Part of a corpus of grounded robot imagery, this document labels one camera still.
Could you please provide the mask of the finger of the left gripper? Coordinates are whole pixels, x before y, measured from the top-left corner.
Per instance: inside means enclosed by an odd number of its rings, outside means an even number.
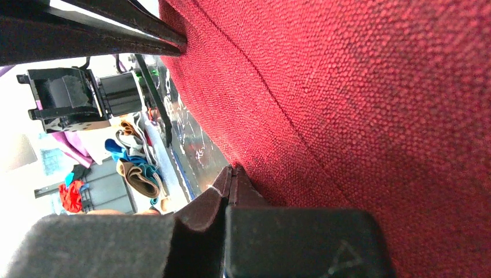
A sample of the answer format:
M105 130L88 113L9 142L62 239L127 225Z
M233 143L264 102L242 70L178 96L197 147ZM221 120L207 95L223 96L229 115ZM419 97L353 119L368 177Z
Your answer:
M176 46L104 21L88 23L51 13L1 13L1 65L104 54L178 57Z
M98 17L74 11L61 11L61 17L82 24L97 33L156 45L184 46L186 36L146 10L138 1L67 1Z

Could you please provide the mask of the red cloth napkin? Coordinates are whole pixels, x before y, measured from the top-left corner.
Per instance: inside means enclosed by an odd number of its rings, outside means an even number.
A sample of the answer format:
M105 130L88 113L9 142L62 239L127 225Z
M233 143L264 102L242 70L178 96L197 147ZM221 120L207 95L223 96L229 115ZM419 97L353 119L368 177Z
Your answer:
M489 1L160 1L164 57L280 206L356 207L399 277L490 276Z

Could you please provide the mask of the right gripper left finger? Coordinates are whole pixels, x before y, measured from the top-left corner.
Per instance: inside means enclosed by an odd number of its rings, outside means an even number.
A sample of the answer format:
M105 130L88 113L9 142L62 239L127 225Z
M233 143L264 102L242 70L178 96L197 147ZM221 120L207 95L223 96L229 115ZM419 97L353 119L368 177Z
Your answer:
M6 277L222 277L225 195L233 169L182 209L165 215L41 218Z

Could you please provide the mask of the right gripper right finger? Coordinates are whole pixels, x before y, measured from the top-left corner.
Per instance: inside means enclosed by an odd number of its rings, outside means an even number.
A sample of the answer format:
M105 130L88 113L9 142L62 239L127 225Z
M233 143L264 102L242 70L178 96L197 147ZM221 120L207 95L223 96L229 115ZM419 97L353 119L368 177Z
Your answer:
M242 167L224 194L226 277L394 277L379 224L352 208L275 207Z

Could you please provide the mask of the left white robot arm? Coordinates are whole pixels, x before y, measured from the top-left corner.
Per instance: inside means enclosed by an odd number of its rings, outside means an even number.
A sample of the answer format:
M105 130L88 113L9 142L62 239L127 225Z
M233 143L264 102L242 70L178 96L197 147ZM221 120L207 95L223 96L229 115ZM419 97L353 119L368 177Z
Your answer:
M178 57L186 36L147 11L138 1L72 1L77 11L55 8L50 1L1 2L1 67L64 58L131 53L137 71L96 78L83 65L29 69L17 76L30 87L32 120L46 133L99 129L110 118L141 109L147 89L159 112L146 54Z

